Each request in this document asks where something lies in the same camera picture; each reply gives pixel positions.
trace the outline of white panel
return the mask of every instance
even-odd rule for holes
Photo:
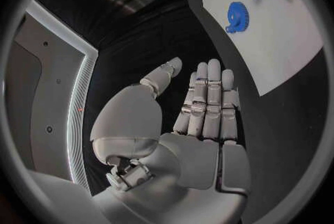
[[[260,95],[273,90],[307,65],[321,49],[320,33],[302,0],[203,0],[225,30],[232,2],[249,12],[249,27],[229,33],[253,76]]]

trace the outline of blue plastic part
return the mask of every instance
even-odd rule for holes
[[[232,2],[230,4],[227,18],[230,23],[225,28],[227,33],[243,32],[249,25],[249,14],[242,2]]]

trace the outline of blue gear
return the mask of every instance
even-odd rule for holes
[[[226,32],[243,32],[249,25],[249,14],[242,2],[232,2],[227,13],[230,26],[226,27]]]

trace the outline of blue object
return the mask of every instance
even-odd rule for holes
[[[227,18],[230,26],[227,26],[226,32],[243,32],[249,24],[249,14],[242,2],[232,2],[229,6]]]

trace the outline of robotic hand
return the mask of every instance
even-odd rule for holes
[[[107,178],[113,195],[148,222],[237,222],[251,181],[247,154],[238,144],[233,72],[221,72],[218,60],[200,63],[173,132],[160,136],[155,98],[181,66],[172,59],[105,105],[92,128],[95,155],[112,166]]]

